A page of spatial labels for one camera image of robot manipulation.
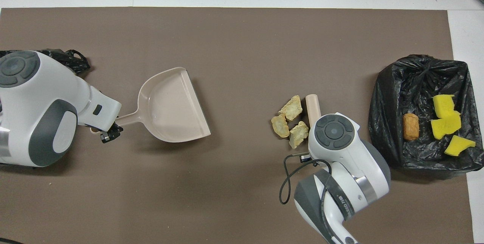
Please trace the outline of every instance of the yellow sponge piece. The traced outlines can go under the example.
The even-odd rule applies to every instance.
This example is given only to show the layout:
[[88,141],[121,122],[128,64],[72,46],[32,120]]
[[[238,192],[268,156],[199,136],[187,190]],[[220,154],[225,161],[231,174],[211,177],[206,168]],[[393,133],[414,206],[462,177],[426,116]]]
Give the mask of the yellow sponge piece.
[[438,118],[446,118],[454,112],[453,95],[437,95],[434,100],[434,109]]
[[452,136],[452,140],[444,153],[451,156],[459,156],[461,151],[470,146],[476,146],[476,142],[454,135]]
[[446,134],[453,134],[461,127],[460,113],[458,111],[452,111],[449,116],[445,118],[431,120],[432,132],[435,139],[442,139]]

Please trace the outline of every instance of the black cable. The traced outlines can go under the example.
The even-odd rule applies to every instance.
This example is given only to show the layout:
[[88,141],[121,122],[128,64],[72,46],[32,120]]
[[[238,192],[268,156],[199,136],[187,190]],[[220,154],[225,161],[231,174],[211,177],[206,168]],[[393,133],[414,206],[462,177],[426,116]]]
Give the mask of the black cable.
[[10,239],[1,238],[1,237],[0,237],[0,243],[6,243],[6,244],[22,244],[20,242],[13,241],[13,240],[10,240]]
[[[281,204],[286,204],[289,202],[289,199],[291,197],[291,177],[296,173],[298,172],[299,170],[301,170],[302,168],[304,168],[305,166],[307,165],[311,165],[313,163],[317,163],[317,162],[322,162],[322,163],[325,163],[325,165],[328,166],[328,173],[331,174],[331,165],[325,161],[325,160],[322,160],[322,159],[315,159],[315,160],[311,160],[311,161],[308,161],[304,164],[302,164],[301,166],[299,166],[298,168],[296,168],[291,174],[289,174],[289,171],[287,171],[287,165],[285,164],[286,160],[291,158],[291,157],[295,157],[295,156],[300,156],[300,154],[291,154],[291,155],[288,155],[284,158],[284,161],[283,161],[283,164],[284,164],[284,170],[285,170],[285,180],[284,182],[282,183],[281,185],[281,188],[279,190],[279,202]],[[285,201],[282,201],[282,190],[284,189],[284,186],[287,182],[287,187],[288,187],[288,191],[287,191],[287,199]]]

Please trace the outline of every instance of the black plastic bag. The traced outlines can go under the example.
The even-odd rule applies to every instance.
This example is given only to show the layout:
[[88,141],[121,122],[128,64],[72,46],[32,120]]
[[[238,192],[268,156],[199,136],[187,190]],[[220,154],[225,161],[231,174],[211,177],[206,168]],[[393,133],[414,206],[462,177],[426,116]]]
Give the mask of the black plastic bag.
[[[438,119],[432,97],[454,95],[455,110],[461,113],[462,128],[455,135],[476,142],[458,157],[444,154],[452,134],[434,138],[430,120]],[[403,139],[403,115],[419,118],[420,137]],[[484,165],[481,130],[467,64],[410,55],[378,74],[370,103],[368,127],[372,144],[392,168],[448,179],[479,170]]]
[[[0,51],[0,58],[15,51],[18,50]],[[43,49],[37,51],[57,60],[58,62],[62,63],[62,65],[71,68],[76,75],[79,75],[90,68],[86,57],[73,49],[67,50],[66,52],[62,51],[61,49]]]

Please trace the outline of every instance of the food piece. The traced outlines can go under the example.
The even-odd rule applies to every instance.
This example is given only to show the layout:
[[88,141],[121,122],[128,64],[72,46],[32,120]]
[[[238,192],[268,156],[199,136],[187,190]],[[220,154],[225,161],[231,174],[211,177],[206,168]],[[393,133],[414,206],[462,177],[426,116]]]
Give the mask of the food piece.
[[434,110],[438,118],[446,118],[454,112],[453,95],[437,95],[434,100]]
[[476,146],[476,142],[454,135],[444,153],[451,156],[459,156],[460,152],[470,146]]
[[301,107],[301,99],[297,95],[293,96],[291,100],[289,100],[279,111],[279,113],[285,114],[285,118],[289,122],[294,120],[294,118],[296,118],[302,112],[303,108]]
[[460,113],[453,111],[453,113],[445,118],[430,120],[432,125],[432,132],[435,139],[442,139],[446,134],[453,134],[461,127]]
[[273,117],[271,119],[271,123],[273,125],[274,132],[282,138],[286,138],[289,136],[289,127],[287,126],[287,122],[285,121],[285,114],[281,113],[280,115]]
[[305,138],[308,137],[309,128],[304,122],[299,121],[299,123],[294,128],[292,128],[290,133],[291,135],[289,137],[289,145],[292,149],[295,149],[303,142]]
[[403,138],[413,141],[419,137],[419,118],[413,113],[403,115]]

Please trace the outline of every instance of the wooden handle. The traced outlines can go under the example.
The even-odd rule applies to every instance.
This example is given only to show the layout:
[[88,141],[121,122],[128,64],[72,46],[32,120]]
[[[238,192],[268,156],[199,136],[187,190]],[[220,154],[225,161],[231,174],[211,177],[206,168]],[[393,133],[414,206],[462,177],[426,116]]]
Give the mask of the wooden handle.
[[311,94],[306,96],[306,109],[309,118],[309,126],[312,128],[316,121],[321,117],[320,101],[317,95]]

